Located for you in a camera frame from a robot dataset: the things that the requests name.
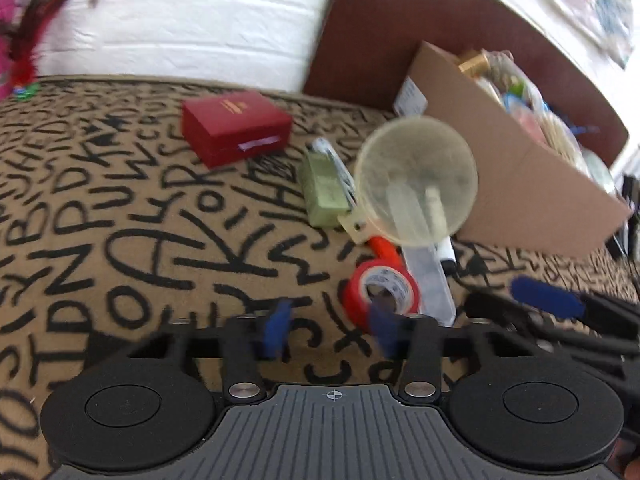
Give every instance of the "funnel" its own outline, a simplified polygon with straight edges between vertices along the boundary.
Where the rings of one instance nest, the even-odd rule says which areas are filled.
[[[426,246],[456,232],[478,192],[471,149],[448,124],[428,117],[389,121],[362,145],[357,206],[340,223],[357,244],[383,236]]]

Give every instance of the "green soap bar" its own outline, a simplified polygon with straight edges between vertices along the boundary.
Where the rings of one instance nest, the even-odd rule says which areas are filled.
[[[338,216],[347,214],[350,208],[331,158],[324,153],[307,153],[300,166],[300,184],[309,225],[338,227]]]

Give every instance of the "white wall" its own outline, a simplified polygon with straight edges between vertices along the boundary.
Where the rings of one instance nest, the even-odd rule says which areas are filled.
[[[327,0],[72,0],[42,49],[46,74],[206,78],[295,91]]]

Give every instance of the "red tape roll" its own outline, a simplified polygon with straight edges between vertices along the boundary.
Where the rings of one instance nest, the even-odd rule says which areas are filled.
[[[396,313],[416,314],[420,307],[418,285],[409,272],[387,260],[371,260],[360,265],[342,293],[342,307],[351,322],[369,332],[368,285],[386,288],[396,300]]]

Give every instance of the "red box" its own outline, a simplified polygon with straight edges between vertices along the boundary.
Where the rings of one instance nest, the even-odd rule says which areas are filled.
[[[292,118],[260,92],[182,102],[182,136],[208,168],[283,149]]]

